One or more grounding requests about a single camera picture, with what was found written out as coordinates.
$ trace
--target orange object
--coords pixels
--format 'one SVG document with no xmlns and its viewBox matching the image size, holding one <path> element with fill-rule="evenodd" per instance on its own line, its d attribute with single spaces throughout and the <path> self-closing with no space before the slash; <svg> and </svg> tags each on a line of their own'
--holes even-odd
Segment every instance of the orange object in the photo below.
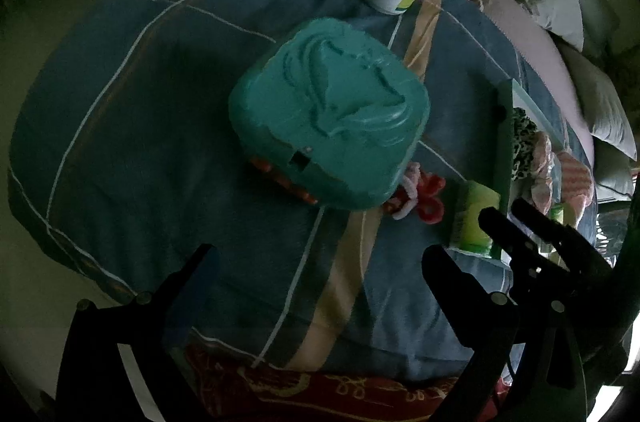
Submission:
<svg viewBox="0 0 640 422">
<path fill-rule="evenodd" d="M 444 204 L 436 195 L 446 186 L 447 181 L 439 175 L 425 173 L 419 168 L 417 162 L 409 164 L 402 185 L 398 186 L 382 208 L 396 220 L 403 218 L 413 208 L 424 223 L 437 224 L 444 217 Z"/>
<path fill-rule="evenodd" d="M 293 184 L 293 182 L 291 182 L 291 180 L 289 180 L 289 178 L 284 173 L 278 171 L 277 168 L 274 168 L 273 164 L 265 158 L 252 157 L 249 159 L 249 162 L 259 171 L 264 173 L 268 178 L 270 178 L 274 182 L 277 182 L 292 195 L 297 196 L 307 204 L 314 206 L 318 203 L 318 200 L 311 196 L 306 189 Z"/>
</svg>

